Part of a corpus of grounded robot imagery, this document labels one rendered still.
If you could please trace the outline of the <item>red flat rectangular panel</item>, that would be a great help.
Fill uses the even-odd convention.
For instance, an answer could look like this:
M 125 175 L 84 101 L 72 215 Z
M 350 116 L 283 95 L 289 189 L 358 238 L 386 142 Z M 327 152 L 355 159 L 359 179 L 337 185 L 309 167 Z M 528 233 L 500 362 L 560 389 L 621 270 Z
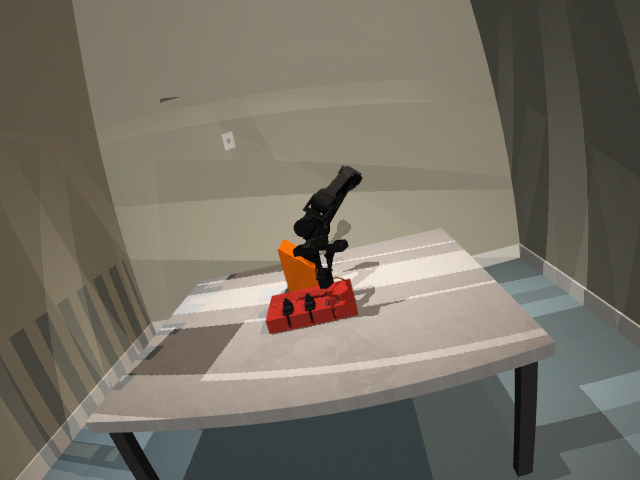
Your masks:
M 269 333 L 358 315 L 351 280 L 334 282 L 329 289 L 319 286 L 290 291 L 271 298 L 266 323 Z

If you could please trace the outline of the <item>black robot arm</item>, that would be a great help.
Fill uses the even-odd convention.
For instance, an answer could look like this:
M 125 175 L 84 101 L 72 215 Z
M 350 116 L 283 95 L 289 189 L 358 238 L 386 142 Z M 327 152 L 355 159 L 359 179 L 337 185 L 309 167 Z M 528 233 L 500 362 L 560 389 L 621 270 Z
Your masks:
M 311 259 L 306 258 L 308 255 L 316 255 L 319 250 L 325 248 L 326 244 L 320 233 L 315 238 L 307 237 L 314 230 L 320 229 L 324 226 L 326 228 L 325 234 L 328 240 L 328 234 L 330 232 L 330 223 L 343 202 L 348 191 L 351 191 L 357 187 L 362 180 L 361 173 L 353 169 L 350 166 L 342 165 L 338 176 L 334 181 L 326 188 L 321 188 L 317 193 L 314 193 L 308 203 L 303 208 L 306 212 L 305 216 L 299 219 L 294 224 L 294 232 L 306 240 L 302 246 L 304 251 L 301 257 L 313 262 Z M 311 204 L 311 208 L 309 205 Z M 322 213 L 322 215 L 321 215 Z

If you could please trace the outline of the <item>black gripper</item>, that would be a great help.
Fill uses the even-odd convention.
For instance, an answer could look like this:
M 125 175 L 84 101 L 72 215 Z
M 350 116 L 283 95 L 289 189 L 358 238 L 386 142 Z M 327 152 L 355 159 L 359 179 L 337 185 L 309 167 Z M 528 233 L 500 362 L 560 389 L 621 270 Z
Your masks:
M 323 226 L 320 229 L 314 230 L 307 237 L 315 238 L 318 233 L 320 233 L 320 235 L 323 237 L 326 246 L 325 246 L 325 248 L 323 248 L 323 249 L 321 249 L 319 251 L 326 250 L 326 253 L 324 254 L 324 256 L 326 257 L 328 270 L 330 272 L 331 269 L 332 269 L 332 263 L 333 263 L 334 254 L 337 253 L 337 252 L 343 252 L 349 246 L 348 246 L 348 242 L 345 239 L 336 240 L 332 244 L 328 244 L 329 240 L 326 239 L 325 231 L 326 231 L 326 228 L 324 228 L 324 226 Z M 297 247 L 295 247 L 293 249 L 294 257 L 299 257 L 299 256 L 303 255 L 303 253 L 304 253 L 304 251 L 302 249 L 303 245 L 304 244 L 300 244 L 300 245 L 298 245 Z M 319 252 L 316 255 L 308 255 L 308 256 L 305 256 L 305 257 L 311 259 L 318 269 L 319 269 L 319 266 L 322 265 Z

